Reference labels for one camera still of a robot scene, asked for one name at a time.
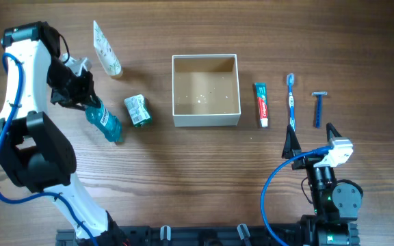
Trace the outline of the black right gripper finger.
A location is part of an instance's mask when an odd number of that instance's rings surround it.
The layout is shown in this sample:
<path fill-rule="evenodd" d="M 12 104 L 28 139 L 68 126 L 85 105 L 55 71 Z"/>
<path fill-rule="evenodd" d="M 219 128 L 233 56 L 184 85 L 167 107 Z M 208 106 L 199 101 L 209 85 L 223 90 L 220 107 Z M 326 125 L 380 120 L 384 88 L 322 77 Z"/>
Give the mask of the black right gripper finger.
<path fill-rule="evenodd" d="M 326 134 L 327 134 L 327 141 L 341 137 L 341 134 L 336 130 L 336 128 L 333 126 L 331 122 L 326 124 Z"/>
<path fill-rule="evenodd" d="M 287 126 L 286 140 L 283 147 L 282 158 L 291 159 L 294 156 L 299 155 L 302 152 L 298 138 L 292 126 Z"/>

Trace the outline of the white floral lotion tube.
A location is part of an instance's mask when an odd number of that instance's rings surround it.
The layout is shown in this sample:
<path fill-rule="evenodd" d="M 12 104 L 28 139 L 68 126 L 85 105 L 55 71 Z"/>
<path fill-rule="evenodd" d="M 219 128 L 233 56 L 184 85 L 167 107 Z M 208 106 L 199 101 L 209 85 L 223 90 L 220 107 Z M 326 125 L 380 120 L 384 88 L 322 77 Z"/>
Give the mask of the white floral lotion tube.
<path fill-rule="evenodd" d="M 93 21 L 93 46 L 105 72 L 111 78 L 119 79 L 122 76 L 122 66 L 95 20 Z"/>

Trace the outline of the teal mouthwash bottle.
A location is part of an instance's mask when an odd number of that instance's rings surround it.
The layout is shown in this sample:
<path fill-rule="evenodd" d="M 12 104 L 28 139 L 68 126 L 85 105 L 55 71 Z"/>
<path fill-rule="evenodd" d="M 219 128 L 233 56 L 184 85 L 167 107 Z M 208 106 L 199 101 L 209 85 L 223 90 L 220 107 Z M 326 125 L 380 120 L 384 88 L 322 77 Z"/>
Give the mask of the teal mouthwash bottle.
<path fill-rule="evenodd" d="M 122 141 L 122 124 L 100 101 L 100 107 L 87 106 L 85 115 L 89 123 L 95 125 L 109 142 Z"/>

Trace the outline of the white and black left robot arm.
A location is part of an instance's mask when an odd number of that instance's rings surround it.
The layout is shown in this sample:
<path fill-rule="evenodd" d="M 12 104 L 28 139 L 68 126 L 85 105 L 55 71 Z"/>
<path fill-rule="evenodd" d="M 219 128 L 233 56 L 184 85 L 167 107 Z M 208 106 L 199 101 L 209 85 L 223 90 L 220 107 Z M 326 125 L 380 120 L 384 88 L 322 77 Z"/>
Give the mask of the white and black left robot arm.
<path fill-rule="evenodd" d="M 8 76 L 0 112 L 0 168 L 30 199 L 49 199 L 71 223 L 77 245 L 128 245 L 127 235 L 77 176 L 75 151 L 47 114 L 48 104 L 86 114 L 110 142 L 119 119 L 94 91 L 90 60 L 70 56 L 64 37 L 38 21 L 7 28 L 1 39 Z"/>

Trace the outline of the blue disposable razor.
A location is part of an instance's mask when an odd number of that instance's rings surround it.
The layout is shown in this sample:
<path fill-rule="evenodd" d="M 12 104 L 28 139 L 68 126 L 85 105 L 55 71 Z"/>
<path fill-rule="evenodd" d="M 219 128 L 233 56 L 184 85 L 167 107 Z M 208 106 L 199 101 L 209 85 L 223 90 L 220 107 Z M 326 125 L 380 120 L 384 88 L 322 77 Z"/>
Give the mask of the blue disposable razor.
<path fill-rule="evenodd" d="M 324 96 L 327 96 L 327 92 L 313 92 L 312 96 L 317 98 L 317 106 L 315 111 L 315 127 L 321 127 L 321 113 L 322 113 L 322 100 Z"/>

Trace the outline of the blue toothbrush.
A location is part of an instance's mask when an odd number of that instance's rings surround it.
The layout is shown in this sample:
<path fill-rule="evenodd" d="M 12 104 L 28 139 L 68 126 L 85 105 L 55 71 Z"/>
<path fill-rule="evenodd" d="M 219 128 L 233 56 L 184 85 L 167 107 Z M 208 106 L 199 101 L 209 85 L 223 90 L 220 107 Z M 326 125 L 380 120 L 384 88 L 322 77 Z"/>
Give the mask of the blue toothbrush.
<path fill-rule="evenodd" d="M 296 130 L 296 115 L 295 115 L 295 104 L 293 97 L 293 84 L 295 82 L 295 75 L 289 73 L 287 75 L 287 87 L 288 87 L 288 103 L 289 103 L 289 124 L 292 129 Z"/>

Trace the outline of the colgate toothpaste tube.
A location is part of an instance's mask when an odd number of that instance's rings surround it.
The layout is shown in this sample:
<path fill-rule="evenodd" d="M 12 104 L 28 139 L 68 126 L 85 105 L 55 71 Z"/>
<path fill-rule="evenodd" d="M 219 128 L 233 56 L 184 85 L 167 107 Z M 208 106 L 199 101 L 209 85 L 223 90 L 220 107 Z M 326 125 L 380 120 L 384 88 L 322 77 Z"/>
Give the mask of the colgate toothpaste tube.
<path fill-rule="evenodd" d="M 255 83 L 254 88 L 257 95 L 257 104 L 259 108 L 259 121 L 261 127 L 269 126 L 268 108 L 267 108 L 267 89 L 265 83 Z"/>

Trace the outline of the green white soap packet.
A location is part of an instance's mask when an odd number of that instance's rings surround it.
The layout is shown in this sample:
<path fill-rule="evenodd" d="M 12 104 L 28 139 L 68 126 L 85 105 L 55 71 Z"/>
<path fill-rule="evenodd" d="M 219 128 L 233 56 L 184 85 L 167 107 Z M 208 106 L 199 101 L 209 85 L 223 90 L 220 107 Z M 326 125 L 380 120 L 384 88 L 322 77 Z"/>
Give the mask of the green white soap packet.
<path fill-rule="evenodd" d="M 142 94 L 124 99 L 124 105 L 134 127 L 140 127 L 152 122 L 153 118 L 146 105 L 146 98 Z"/>

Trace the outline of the white cardboard box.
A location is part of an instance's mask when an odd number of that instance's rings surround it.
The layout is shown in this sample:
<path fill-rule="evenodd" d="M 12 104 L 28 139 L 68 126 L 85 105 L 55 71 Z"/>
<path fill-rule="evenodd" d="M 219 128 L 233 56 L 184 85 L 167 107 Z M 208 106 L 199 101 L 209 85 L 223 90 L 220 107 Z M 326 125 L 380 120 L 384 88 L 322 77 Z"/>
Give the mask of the white cardboard box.
<path fill-rule="evenodd" d="M 176 127 L 236 126 L 240 116 L 236 54 L 172 57 L 172 117 Z"/>

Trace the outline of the black mounting rail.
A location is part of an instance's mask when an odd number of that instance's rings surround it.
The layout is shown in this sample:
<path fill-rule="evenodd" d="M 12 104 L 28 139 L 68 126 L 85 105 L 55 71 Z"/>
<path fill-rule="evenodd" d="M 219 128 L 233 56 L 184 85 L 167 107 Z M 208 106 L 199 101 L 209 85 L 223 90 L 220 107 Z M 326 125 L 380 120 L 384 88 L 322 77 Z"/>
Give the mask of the black mounting rail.
<path fill-rule="evenodd" d="M 161 239 L 161 228 L 150 226 L 121 226 L 128 241 L 122 245 L 280 245 L 264 226 L 248 226 L 250 236 L 240 236 L 239 226 L 229 227 L 173 227 L 169 239 Z M 305 232 L 299 225 L 272 225 L 274 232 L 288 245 L 313 245 L 307 242 Z M 317 233 L 315 245 L 360 245 L 358 228 L 352 224 L 344 229 L 331 229 Z M 55 245 L 77 245 L 73 230 L 57 230 Z"/>

